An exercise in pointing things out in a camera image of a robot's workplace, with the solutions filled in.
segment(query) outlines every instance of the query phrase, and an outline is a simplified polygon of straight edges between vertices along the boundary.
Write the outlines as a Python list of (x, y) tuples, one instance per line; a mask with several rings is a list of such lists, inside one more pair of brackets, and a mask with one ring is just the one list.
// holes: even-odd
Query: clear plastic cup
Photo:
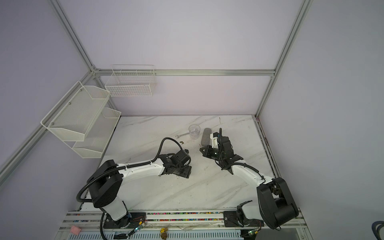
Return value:
[(200, 134), (200, 127), (199, 125), (193, 124), (189, 126), (189, 135), (192, 139), (198, 139), (199, 134)]

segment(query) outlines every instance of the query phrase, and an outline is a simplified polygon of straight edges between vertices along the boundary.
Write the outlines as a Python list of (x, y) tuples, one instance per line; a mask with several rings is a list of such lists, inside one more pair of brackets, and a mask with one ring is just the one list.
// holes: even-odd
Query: pink sponge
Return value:
[(81, 229), (76, 227), (76, 226), (72, 226), (71, 227), (71, 233), (75, 234), (75, 235), (79, 235)]

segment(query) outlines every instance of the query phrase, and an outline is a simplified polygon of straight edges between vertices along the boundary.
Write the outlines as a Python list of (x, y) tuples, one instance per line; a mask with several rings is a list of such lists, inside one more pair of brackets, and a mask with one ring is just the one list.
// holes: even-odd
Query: table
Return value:
[[(200, 136), (192, 140), (188, 127), (201, 127)], [(122, 185), (118, 196), (129, 210), (233, 209), (242, 202), (257, 200), (256, 189), (242, 179), (221, 170), (214, 160), (202, 156), (200, 149), (204, 128), (228, 136), (234, 153), (261, 173), (273, 177), (271, 167), (251, 115), (225, 116), (153, 116), (121, 117), (102, 162), (134, 163), (154, 158), (164, 137), (172, 137), (189, 150), (192, 172), (189, 179), (177, 175), (145, 177)], [(162, 154), (176, 153), (178, 146), (166, 140)], [(84, 203), (82, 211), (95, 211)]]

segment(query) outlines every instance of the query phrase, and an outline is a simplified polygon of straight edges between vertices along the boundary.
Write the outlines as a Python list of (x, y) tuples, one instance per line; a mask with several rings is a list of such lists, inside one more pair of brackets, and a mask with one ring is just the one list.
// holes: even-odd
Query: metal wrench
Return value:
[(185, 135), (188, 135), (189, 133), (184, 133), (184, 134), (181, 134), (181, 135), (176, 135), (176, 138), (179, 138), (179, 137), (182, 137), (182, 136), (185, 136)]

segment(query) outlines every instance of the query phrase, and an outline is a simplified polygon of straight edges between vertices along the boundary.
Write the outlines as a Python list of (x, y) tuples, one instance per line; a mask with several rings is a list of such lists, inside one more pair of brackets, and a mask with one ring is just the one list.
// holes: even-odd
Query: white wire basket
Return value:
[(62, 141), (84, 141), (110, 97), (110, 92), (95, 86), (83, 86), (47, 125), (41, 124)]
[(71, 147), (82, 158), (101, 158), (119, 121), (121, 112), (104, 108), (84, 141)]
[(153, 65), (111, 65), (105, 89), (112, 97), (152, 96), (157, 84)]

